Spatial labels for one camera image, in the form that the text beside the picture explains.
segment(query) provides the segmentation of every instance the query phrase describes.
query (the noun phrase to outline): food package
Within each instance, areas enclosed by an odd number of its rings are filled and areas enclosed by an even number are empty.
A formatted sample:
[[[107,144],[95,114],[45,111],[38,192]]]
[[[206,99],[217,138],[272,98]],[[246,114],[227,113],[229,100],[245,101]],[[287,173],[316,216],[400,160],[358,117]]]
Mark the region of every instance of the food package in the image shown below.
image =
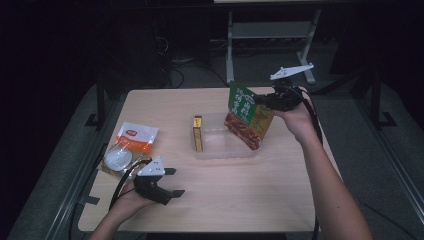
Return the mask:
[[[121,178],[138,160],[149,159],[148,153],[153,146],[157,132],[158,128],[124,122],[114,145],[105,154],[100,164],[100,170]]]
[[[257,150],[271,125],[274,114],[264,105],[256,105],[254,92],[231,82],[228,114],[224,124],[252,150]]]

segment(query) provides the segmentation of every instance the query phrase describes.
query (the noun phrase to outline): plastic tray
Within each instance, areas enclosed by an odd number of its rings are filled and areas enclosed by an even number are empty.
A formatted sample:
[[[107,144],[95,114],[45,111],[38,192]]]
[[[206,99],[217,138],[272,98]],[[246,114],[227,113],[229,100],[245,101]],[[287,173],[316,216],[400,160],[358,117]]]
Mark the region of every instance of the plastic tray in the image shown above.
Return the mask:
[[[256,155],[245,142],[234,135],[224,125],[227,112],[202,113],[202,144],[203,151],[197,152],[194,145],[193,118],[191,118],[191,147],[197,159],[249,158]]]

